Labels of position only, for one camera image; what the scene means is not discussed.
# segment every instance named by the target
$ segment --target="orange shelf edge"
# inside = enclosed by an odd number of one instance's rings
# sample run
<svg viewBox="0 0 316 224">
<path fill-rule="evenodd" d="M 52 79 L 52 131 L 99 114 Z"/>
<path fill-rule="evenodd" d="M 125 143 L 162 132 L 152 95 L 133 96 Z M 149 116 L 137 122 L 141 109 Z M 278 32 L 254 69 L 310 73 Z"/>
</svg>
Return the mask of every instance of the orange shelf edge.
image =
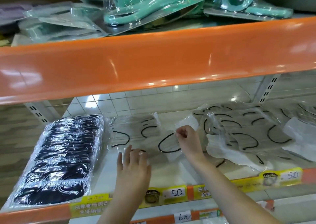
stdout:
<svg viewBox="0 0 316 224">
<path fill-rule="evenodd" d="M 303 184 L 316 183 L 316 168 L 307 168 L 303 170 L 302 183 Z M 187 195 L 188 195 L 189 201 L 194 200 L 193 186 L 187 186 Z M 268 200 L 266 208 L 272 209 L 273 202 Z M 61 204 L 61 205 L 44 207 L 44 208 L 0 213 L 0 223 L 5 223 L 5 224 L 41 223 L 41 222 L 61 221 L 61 220 L 67 220 L 67 219 L 71 219 L 69 204 Z M 154 218 L 149 218 L 149 219 L 144 219 L 144 220 L 132 221 L 131 223 L 141 222 L 141 221 L 146 221 L 147 224 L 161 224 L 161 223 L 173 224 L 174 216 L 173 215 L 160 216 L 160 217 L 154 217 Z"/>
<path fill-rule="evenodd" d="M 316 17 L 2 47 L 0 104 L 316 68 Z"/>
</svg>

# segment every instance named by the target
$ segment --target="white price label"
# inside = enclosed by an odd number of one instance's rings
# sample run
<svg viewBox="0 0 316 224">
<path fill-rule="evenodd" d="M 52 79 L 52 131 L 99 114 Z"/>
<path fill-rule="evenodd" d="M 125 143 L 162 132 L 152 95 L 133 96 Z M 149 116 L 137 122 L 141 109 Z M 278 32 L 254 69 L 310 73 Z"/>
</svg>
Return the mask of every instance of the white price label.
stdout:
<svg viewBox="0 0 316 224">
<path fill-rule="evenodd" d="M 281 181 L 292 181 L 292 180 L 298 180 L 301 179 L 302 172 L 300 171 L 287 171 L 281 173 Z"/>
<path fill-rule="evenodd" d="M 178 212 L 174 214 L 174 222 L 182 223 L 182 222 L 190 222 L 192 220 L 191 211 Z"/>
<path fill-rule="evenodd" d="M 171 188 L 164 190 L 162 195 L 165 199 L 185 197 L 185 187 Z"/>
</svg>

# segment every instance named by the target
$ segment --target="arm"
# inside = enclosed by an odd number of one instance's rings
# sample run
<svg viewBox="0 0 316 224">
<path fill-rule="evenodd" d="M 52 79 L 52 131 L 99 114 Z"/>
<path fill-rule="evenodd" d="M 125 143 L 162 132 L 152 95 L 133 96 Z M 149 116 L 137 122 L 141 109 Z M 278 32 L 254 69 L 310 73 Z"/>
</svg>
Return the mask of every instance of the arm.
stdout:
<svg viewBox="0 0 316 224">
<path fill-rule="evenodd" d="M 128 224 L 148 190 L 151 166 L 147 165 L 147 154 L 131 148 L 129 145 L 125 150 L 123 162 L 122 153 L 118 154 L 113 199 L 97 224 Z"/>
<path fill-rule="evenodd" d="M 230 224 L 280 224 L 206 160 L 198 134 L 191 126 L 182 126 L 176 132 L 181 150 L 204 179 L 205 185 Z"/>
</svg>

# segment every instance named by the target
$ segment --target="person's right hand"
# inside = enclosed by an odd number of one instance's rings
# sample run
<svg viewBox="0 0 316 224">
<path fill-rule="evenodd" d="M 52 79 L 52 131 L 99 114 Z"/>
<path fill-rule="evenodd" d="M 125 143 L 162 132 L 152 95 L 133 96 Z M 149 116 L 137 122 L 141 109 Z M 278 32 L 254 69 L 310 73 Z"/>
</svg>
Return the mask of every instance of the person's right hand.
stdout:
<svg viewBox="0 0 316 224">
<path fill-rule="evenodd" d="M 198 133 L 191 126 L 179 127 L 176 130 L 176 136 L 182 152 L 190 163 L 205 159 Z"/>
</svg>

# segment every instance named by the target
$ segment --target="stack of black eye masks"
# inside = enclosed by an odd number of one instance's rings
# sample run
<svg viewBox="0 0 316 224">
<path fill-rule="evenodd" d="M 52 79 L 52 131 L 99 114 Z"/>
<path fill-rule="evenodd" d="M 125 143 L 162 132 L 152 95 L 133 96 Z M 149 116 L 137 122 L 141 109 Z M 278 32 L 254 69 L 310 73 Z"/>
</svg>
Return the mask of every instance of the stack of black eye masks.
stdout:
<svg viewBox="0 0 316 224">
<path fill-rule="evenodd" d="M 89 194 L 103 130 L 102 115 L 61 118 L 46 126 L 9 207 L 62 203 Z"/>
</svg>

